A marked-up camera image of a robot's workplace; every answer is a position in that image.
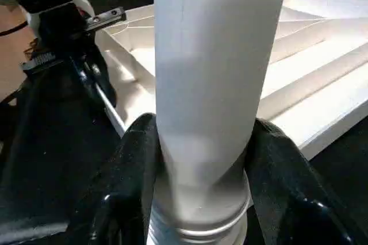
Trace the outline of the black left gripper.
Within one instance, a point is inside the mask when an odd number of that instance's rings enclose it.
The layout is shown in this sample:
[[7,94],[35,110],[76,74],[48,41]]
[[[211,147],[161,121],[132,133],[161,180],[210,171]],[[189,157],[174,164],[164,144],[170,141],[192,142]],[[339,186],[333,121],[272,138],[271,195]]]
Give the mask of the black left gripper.
[[108,67],[95,44],[98,30],[125,21],[121,7],[90,16],[70,2],[41,12],[36,24],[37,39],[29,60],[21,65],[26,75],[44,71],[59,63],[70,62],[86,97],[100,108],[104,102],[97,91],[102,90],[113,107],[117,94],[110,82]]

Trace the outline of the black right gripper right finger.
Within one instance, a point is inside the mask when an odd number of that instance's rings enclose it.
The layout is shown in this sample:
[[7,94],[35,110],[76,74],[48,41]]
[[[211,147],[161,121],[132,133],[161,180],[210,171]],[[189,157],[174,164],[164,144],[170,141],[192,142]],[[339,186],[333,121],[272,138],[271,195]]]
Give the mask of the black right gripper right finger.
[[244,168],[265,244],[359,244],[360,227],[295,143],[255,120]]

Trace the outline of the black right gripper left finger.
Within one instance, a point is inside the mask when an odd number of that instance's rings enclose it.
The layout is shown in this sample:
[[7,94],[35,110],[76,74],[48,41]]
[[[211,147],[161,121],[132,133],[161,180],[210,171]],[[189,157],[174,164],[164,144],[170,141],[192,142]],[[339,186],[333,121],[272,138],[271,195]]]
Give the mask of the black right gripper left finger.
[[155,181],[163,168],[156,116],[145,113],[93,175],[66,230],[67,244],[146,244]]

